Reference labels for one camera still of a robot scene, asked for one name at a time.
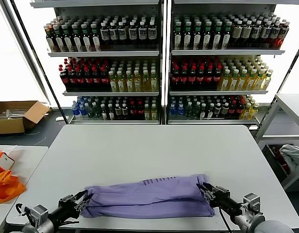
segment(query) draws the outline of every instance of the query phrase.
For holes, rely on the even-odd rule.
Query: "cable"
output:
[[[227,229],[228,229],[228,232],[229,232],[229,233],[232,233],[231,228],[229,227],[229,225],[228,225],[228,223],[227,223],[227,221],[226,221],[226,219],[225,219],[225,217],[224,217],[224,215],[223,215],[223,213],[222,213],[221,208],[219,207],[218,209],[219,209],[219,213],[221,214],[222,219],[223,219],[223,221],[224,221],[224,223],[225,223],[225,225],[226,225],[226,227],[227,227]]]

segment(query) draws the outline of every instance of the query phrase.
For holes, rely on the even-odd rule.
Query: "gray floor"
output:
[[[50,146],[61,128],[65,125],[64,121],[56,122],[56,117],[61,116],[59,112],[51,112],[45,116],[38,125],[26,133],[0,135],[1,145],[25,145],[25,146]],[[259,113],[258,118],[261,118],[263,113]],[[299,127],[293,120],[284,112],[279,112],[269,126],[266,134],[299,134]],[[259,147],[263,149],[266,143],[294,143],[299,146],[299,141],[262,141]],[[287,192],[294,208],[299,215],[299,192]],[[8,227],[5,232],[15,231],[20,229]]]

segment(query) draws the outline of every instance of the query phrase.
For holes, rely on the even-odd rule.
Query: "white table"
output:
[[[264,135],[280,108],[282,108],[299,126],[299,94],[276,94],[276,99],[277,101],[271,106],[268,115],[265,117],[264,121],[262,121],[261,127],[256,135],[257,143],[259,143],[261,140],[271,139],[299,139],[299,135]],[[282,181],[281,185],[286,190],[298,178],[299,165]]]
[[[10,147],[12,146],[0,145],[0,150],[4,151]],[[18,176],[19,181],[26,185],[47,150],[48,147],[16,146],[9,154],[9,156],[16,161],[11,168],[12,175]],[[14,206],[16,200],[17,197],[0,204],[0,225],[4,222],[5,217]]]
[[[299,228],[299,217],[266,159],[245,126],[240,125],[66,125],[28,182],[18,202],[42,204],[50,212],[58,200],[87,185],[112,185],[149,178],[205,173],[210,182],[229,189],[241,202],[254,192],[261,196],[267,219]],[[6,221],[23,225],[26,218]],[[79,218],[64,226],[79,229],[147,231],[221,231],[215,217],[126,219]],[[228,220],[232,229],[239,229]]]

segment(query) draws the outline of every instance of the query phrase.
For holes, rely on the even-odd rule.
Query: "orange bag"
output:
[[[11,171],[0,173],[0,203],[13,199],[25,190],[25,186],[18,181],[18,177],[12,176],[11,173]]]

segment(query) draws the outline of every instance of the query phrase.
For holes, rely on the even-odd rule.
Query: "metal shelf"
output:
[[[73,120],[74,125],[159,125],[158,120]]]
[[[159,92],[63,92],[64,96],[158,96]]]
[[[214,96],[266,94],[268,91],[170,91],[171,96]]]
[[[99,52],[50,52],[50,57],[135,57],[158,56],[158,50],[99,51]]]
[[[299,4],[299,0],[174,0],[175,4]]]
[[[172,50],[172,55],[281,55],[284,50]]]
[[[118,5],[157,5],[158,0],[36,0],[30,3],[33,8],[79,7],[79,6],[118,6]]]

